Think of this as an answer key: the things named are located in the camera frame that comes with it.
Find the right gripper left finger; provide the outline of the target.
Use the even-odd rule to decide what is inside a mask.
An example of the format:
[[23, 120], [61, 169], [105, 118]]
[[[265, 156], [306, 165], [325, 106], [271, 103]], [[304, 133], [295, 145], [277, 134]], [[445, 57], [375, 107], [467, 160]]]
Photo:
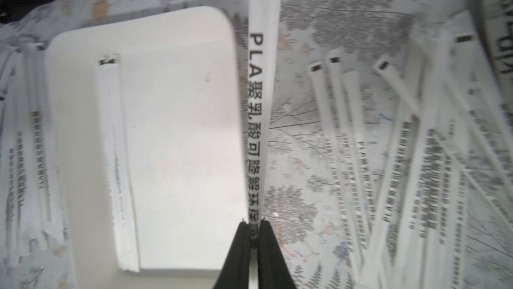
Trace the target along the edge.
[[249, 226], [242, 221], [213, 289], [248, 289], [250, 256]]

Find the white storage tray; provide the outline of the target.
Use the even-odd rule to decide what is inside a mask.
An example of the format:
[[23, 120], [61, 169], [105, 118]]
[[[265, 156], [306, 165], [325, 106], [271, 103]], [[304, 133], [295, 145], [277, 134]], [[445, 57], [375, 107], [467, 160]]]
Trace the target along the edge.
[[[95, 80], [121, 59], [140, 271], [118, 267]], [[68, 31], [45, 57], [78, 288], [212, 288], [247, 188], [236, 45], [214, 7]]]

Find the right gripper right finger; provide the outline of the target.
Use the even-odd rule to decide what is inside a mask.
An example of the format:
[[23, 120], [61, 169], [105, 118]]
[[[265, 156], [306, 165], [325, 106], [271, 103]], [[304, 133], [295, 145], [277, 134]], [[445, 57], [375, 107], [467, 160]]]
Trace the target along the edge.
[[260, 289], [296, 289], [269, 221], [262, 220], [257, 238]]

